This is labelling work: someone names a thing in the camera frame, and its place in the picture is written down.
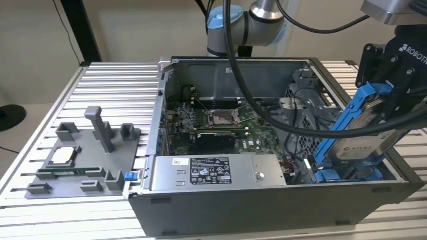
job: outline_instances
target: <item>blue latch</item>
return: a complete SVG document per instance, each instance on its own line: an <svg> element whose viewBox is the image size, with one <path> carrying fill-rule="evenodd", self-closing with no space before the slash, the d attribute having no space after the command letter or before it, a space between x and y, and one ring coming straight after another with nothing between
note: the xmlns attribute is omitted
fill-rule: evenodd
<svg viewBox="0 0 427 240"><path fill-rule="evenodd" d="M134 182L140 179L140 172L138 171L128 171L124 174L124 181L125 182Z"/></svg>

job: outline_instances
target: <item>barcode sticker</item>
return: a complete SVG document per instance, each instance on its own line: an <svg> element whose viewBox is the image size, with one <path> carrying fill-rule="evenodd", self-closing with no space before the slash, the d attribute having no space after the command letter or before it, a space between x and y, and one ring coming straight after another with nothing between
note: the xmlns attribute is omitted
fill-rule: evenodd
<svg viewBox="0 0 427 240"><path fill-rule="evenodd" d="M173 158L172 165L173 166L188 166L189 159L188 158Z"/></svg>

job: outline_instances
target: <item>green circuit board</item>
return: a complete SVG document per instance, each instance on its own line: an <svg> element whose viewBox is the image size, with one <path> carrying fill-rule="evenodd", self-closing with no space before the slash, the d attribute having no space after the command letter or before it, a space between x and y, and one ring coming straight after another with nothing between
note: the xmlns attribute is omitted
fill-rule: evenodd
<svg viewBox="0 0 427 240"><path fill-rule="evenodd" d="M199 154L240 154L256 153L283 155L283 148L273 128L256 115L248 105L236 109L193 110L169 117L171 154L175 156ZM235 147L215 152L200 152L197 149L199 134L221 133L235 136Z"/></svg>

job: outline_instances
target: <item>black pole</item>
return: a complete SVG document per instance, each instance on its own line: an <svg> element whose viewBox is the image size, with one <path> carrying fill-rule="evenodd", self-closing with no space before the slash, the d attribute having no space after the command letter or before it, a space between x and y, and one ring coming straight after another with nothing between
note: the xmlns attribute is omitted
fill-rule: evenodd
<svg viewBox="0 0 427 240"><path fill-rule="evenodd" d="M77 41L85 62L101 62L98 46L92 32L82 0L60 0L70 29Z"/></svg>

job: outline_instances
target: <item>metal screw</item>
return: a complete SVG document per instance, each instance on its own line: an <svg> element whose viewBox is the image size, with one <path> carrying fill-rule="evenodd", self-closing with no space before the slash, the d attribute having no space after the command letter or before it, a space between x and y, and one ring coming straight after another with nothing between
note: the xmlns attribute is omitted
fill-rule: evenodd
<svg viewBox="0 0 427 240"><path fill-rule="evenodd" d="M257 181L263 181L263 180L265 179L264 173L256 172L255 175L256 175L256 180L257 180Z"/></svg>

